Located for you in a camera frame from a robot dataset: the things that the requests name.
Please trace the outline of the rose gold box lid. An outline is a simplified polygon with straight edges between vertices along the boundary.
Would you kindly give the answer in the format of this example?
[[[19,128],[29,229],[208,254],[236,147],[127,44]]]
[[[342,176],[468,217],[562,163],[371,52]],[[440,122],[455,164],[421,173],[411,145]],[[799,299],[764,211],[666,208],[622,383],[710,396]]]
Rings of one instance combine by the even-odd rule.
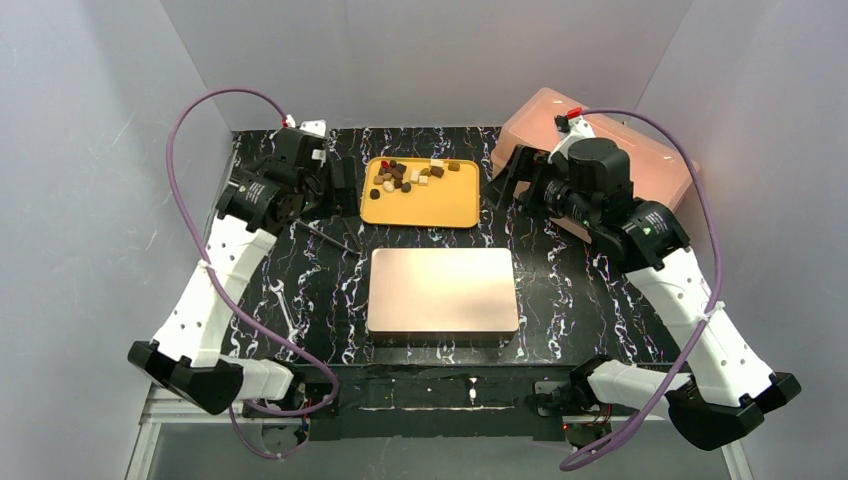
[[[519,314],[511,251],[374,250],[366,327],[375,337],[512,337],[519,330]]]

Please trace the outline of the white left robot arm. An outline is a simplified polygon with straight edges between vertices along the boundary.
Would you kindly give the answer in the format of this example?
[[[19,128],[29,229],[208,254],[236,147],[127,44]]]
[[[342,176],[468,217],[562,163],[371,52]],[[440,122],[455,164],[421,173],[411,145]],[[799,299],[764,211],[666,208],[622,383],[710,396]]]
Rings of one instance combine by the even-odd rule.
[[[128,360],[154,383],[209,414],[235,402],[284,399],[292,367],[271,359],[234,359],[221,346],[250,278],[278,237],[297,221],[355,215],[355,170],[327,158],[323,120],[289,122],[272,151],[233,169],[179,300]]]

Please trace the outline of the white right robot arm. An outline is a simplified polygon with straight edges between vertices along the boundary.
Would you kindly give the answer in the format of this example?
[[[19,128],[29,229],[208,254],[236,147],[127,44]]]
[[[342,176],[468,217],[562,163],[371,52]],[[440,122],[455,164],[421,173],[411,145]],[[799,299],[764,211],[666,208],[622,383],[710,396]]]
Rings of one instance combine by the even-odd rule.
[[[632,410],[621,428],[580,447],[564,468],[618,449],[650,415],[667,419],[705,451],[747,436],[800,394],[798,380],[769,367],[741,336],[720,301],[721,281],[704,279],[674,213],[637,196],[629,154],[595,134],[581,109],[555,123],[557,146],[515,146],[486,195],[496,205],[516,203],[531,216],[583,228],[648,300],[680,350],[665,373],[597,355],[573,369],[566,384],[530,397],[545,414],[615,405]]]

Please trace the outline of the brown chocolate box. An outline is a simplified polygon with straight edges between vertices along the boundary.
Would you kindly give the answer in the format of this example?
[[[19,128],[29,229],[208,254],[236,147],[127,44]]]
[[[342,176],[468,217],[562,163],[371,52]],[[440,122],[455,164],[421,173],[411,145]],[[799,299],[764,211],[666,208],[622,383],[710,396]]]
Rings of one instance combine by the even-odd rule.
[[[423,347],[425,345],[436,345],[447,343],[457,347],[481,347],[495,348],[502,344],[509,344],[515,337],[515,332],[371,332],[369,338],[376,346],[401,347],[403,345],[412,347]]]

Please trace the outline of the pink plastic storage case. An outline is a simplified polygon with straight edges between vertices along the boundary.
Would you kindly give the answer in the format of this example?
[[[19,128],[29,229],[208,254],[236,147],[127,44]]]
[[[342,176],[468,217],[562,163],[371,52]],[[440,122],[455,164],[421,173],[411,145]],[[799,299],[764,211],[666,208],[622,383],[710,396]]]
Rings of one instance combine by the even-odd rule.
[[[537,91],[502,127],[491,153],[492,180],[482,188],[482,195],[493,202],[499,199],[505,176],[512,166],[513,150],[518,145],[549,153],[559,151],[561,154],[554,159],[554,167],[560,176],[567,174],[567,148],[572,142],[564,139],[556,118],[584,107],[550,88]],[[674,211],[692,185],[686,164],[676,150],[632,129],[631,124],[627,119],[615,120],[610,115],[593,114],[584,118],[572,132],[578,139],[594,135],[614,141],[629,155],[634,194],[660,202]]]

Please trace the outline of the metal tongs on table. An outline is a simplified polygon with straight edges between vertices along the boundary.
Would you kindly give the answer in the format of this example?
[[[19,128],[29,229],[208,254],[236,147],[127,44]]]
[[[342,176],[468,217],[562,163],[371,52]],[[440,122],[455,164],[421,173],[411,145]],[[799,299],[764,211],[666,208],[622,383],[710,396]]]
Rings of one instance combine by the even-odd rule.
[[[347,246],[346,244],[342,243],[341,241],[336,240],[335,238],[324,233],[323,231],[321,231],[321,230],[319,230],[319,229],[317,229],[313,226],[310,226],[309,224],[307,224],[307,223],[305,223],[301,220],[295,220],[294,225],[298,228],[306,230],[307,232],[309,232],[313,236],[316,236],[320,239],[323,239],[323,240],[329,242],[331,245],[341,249],[344,252],[347,252],[347,253],[350,253],[350,254],[356,255],[356,256],[361,255],[360,251],[355,250],[352,247]]]

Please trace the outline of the orange plastic tray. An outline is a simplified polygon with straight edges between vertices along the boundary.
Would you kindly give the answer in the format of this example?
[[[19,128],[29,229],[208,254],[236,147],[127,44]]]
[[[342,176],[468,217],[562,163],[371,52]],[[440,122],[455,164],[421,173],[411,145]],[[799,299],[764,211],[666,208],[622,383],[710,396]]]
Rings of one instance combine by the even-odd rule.
[[[380,162],[404,165],[404,182],[411,184],[409,193],[399,188],[390,192],[376,183]],[[410,182],[412,171],[428,168],[435,161],[428,158],[375,157],[365,167],[360,218],[372,225],[414,226],[467,229],[480,219],[481,177],[478,165],[470,160],[447,159],[444,173],[429,179],[423,186]],[[372,200],[372,189],[380,191]]]

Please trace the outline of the aluminium frame rail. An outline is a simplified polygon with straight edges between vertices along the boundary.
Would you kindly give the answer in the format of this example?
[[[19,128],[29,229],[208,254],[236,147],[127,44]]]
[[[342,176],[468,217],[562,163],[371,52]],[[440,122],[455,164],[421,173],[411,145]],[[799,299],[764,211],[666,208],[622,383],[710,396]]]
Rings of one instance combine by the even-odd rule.
[[[210,417],[152,390],[128,479],[563,479],[566,442],[528,437],[358,438],[308,442],[284,460],[263,459],[226,415]],[[749,479],[739,444],[698,450],[671,424],[649,419],[613,454],[571,479]]]

